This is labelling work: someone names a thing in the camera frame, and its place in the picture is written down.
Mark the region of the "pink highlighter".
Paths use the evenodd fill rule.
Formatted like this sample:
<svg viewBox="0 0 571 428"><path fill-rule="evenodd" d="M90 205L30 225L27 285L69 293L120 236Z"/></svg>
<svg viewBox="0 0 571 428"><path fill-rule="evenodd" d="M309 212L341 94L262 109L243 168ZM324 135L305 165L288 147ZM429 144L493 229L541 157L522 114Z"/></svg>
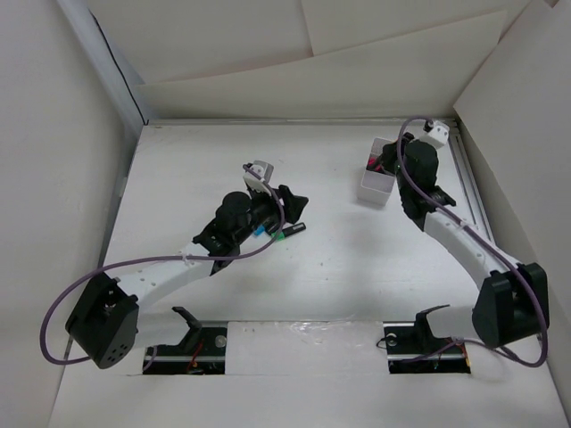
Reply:
<svg viewBox="0 0 571 428"><path fill-rule="evenodd" d="M382 156L370 156L368 159L367 170L376 173L383 173L384 167L382 163Z"/></svg>

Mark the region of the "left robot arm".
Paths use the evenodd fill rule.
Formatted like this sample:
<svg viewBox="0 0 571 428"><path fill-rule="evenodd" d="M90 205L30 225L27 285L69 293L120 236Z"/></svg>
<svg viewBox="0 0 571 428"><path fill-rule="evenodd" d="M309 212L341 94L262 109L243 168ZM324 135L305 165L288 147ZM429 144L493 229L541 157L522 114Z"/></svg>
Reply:
<svg viewBox="0 0 571 428"><path fill-rule="evenodd" d="M229 266L259 227L275 233L285 223L295 224L308 202L286 185L228 193L214 219L175 259L115 278L104 272L90 277L66 331L100 369L117 365L135 348L194 351L202 324L187 309L175 306L165 318L144 313L175 291Z"/></svg>

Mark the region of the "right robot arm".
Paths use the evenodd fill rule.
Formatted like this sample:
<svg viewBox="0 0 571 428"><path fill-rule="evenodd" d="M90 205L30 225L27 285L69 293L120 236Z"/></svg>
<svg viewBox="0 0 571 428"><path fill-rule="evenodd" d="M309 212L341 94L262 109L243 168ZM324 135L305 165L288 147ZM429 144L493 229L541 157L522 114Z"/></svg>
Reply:
<svg viewBox="0 0 571 428"><path fill-rule="evenodd" d="M424 360L466 343L492 350L522 366L541 366L548 355L548 277L486 239L455 211L455 200L436 183L441 143L375 139L367 170L399 188L401 206L417 228L437 241L468 273L476 302L443 304L416 314L412 340Z"/></svg>

